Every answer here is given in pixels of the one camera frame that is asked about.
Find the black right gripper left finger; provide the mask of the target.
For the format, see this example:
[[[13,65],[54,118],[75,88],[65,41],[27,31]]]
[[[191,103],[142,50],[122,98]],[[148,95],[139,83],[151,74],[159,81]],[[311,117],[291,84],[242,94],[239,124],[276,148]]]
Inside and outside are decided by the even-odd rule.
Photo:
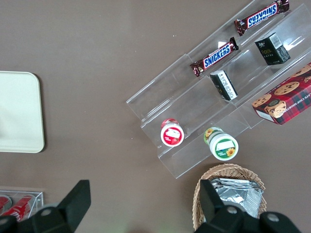
[[[18,233],[73,233],[91,205],[90,182],[80,180],[56,206],[41,209],[17,225]]]

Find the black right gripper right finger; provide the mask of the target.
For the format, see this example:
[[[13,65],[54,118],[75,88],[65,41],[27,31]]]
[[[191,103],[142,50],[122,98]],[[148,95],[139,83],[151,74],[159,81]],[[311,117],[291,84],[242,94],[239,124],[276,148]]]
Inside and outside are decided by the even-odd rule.
[[[299,233],[285,215],[264,212],[259,219],[233,205],[224,205],[209,180],[200,181],[200,202],[206,222],[196,233]]]

